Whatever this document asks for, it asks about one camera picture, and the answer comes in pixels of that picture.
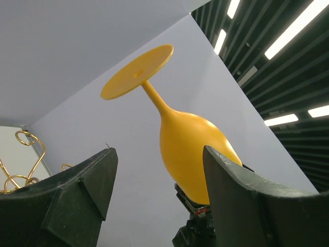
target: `white ceiling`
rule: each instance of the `white ceiling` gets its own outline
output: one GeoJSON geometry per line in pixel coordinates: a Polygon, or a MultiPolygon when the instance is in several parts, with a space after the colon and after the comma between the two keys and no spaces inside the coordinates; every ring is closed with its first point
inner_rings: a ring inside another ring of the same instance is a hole
{"type": "Polygon", "coordinates": [[[30,125],[209,0],[0,3],[0,125],[30,125]]]}

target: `white wall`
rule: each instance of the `white wall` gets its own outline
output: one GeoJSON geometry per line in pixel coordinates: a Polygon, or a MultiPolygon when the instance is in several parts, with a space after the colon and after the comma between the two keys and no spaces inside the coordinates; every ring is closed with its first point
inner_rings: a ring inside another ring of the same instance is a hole
{"type": "MultiPolygon", "coordinates": [[[[0,158],[10,175],[27,176],[39,157],[31,146],[25,146],[16,139],[15,133],[18,130],[22,129],[0,126],[0,158]]],[[[29,142],[24,134],[20,134],[19,137],[26,143],[29,142]]],[[[49,174],[45,167],[39,164],[33,177],[42,180],[49,177],[49,174]]],[[[4,189],[6,179],[5,173],[0,169],[0,190],[4,189]]],[[[14,180],[21,186],[26,182],[25,179],[20,178],[14,178],[14,180]]],[[[12,183],[9,182],[8,189],[13,188],[12,183]]]]}
{"type": "Polygon", "coordinates": [[[0,125],[32,124],[208,1],[1,1],[0,125]]]}
{"type": "Polygon", "coordinates": [[[53,173],[60,171],[58,164],[79,163],[105,143],[117,149],[117,178],[99,247],[168,247],[188,218],[162,164],[160,117],[146,93],[139,87],[112,101],[99,96],[115,72],[165,43],[173,44],[173,57],[150,82],[169,105],[216,124],[258,174],[315,191],[188,15],[29,128],[48,147],[46,164],[53,173]]]}

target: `ceiling light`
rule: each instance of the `ceiling light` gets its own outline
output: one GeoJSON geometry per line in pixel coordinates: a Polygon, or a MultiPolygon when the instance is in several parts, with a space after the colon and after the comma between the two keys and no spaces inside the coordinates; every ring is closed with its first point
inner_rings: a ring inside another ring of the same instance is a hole
{"type": "Polygon", "coordinates": [[[222,46],[224,44],[224,40],[225,40],[225,37],[226,37],[226,33],[225,31],[222,29],[221,32],[220,32],[220,35],[218,36],[218,39],[217,39],[217,42],[216,42],[216,45],[215,45],[215,53],[218,55],[222,49],[222,46]]]}
{"type": "Polygon", "coordinates": [[[276,117],[269,120],[265,120],[265,125],[273,126],[273,125],[281,125],[286,124],[288,122],[298,121],[298,117],[295,114],[290,114],[282,117],[276,117]]]}
{"type": "Polygon", "coordinates": [[[318,107],[308,111],[312,117],[322,117],[329,115],[329,105],[325,107],[318,107]]]}
{"type": "Polygon", "coordinates": [[[231,0],[230,6],[228,7],[228,10],[227,10],[227,15],[231,19],[233,19],[234,15],[235,15],[239,2],[240,2],[240,0],[231,0]]]}
{"type": "Polygon", "coordinates": [[[268,48],[265,56],[274,57],[286,44],[289,43],[306,25],[308,25],[327,5],[328,0],[314,0],[297,19],[280,35],[268,48]]]}
{"type": "Polygon", "coordinates": [[[251,69],[245,74],[245,76],[242,77],[241,80],[238,82],[238,85],[239,86],[242,86],[243,84],[245,84],[246,81],[249,80],[253,76],[253,74],[255,74],[257,71],[258,70],[257,70],[257,68],[255,66],[251,67],[251,69]]]}

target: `yellow wine glass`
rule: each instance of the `yellow wine glass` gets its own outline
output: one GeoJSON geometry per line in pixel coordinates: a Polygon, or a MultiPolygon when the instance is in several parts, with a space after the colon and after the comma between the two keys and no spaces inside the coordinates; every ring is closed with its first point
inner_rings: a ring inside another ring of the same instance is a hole
{"type": "Polygon", "coordinates": [[[141,85],[161,116],[160,150],[169,174],[192,201],[209,205],[203,168],[204,146],[212,146],[240,166],[242,163],[214,124],[192,113],[170,108],[149,83],[148,79],[168,62],[173,51],[173,46],[166,44],[136,58],[107,82],[101,97],[118,98],[141,85]]]}

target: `black slatted ceiling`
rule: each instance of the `black slatted ceiling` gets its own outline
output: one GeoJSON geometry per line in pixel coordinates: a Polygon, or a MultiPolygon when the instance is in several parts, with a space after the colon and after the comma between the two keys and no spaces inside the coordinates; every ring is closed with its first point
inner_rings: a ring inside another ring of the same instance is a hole
{"type": "Polygon", "coordinates": [[[220,57],[263,119],[294,113],[299,121],[273,126],[274,134],[319,191],[329,189],[329,116],[307,110],[329,105],[329,7],[268,60],[264,53],[312,1],[212,0],[192,16],[215,46],[226,32],[220,57]]]}

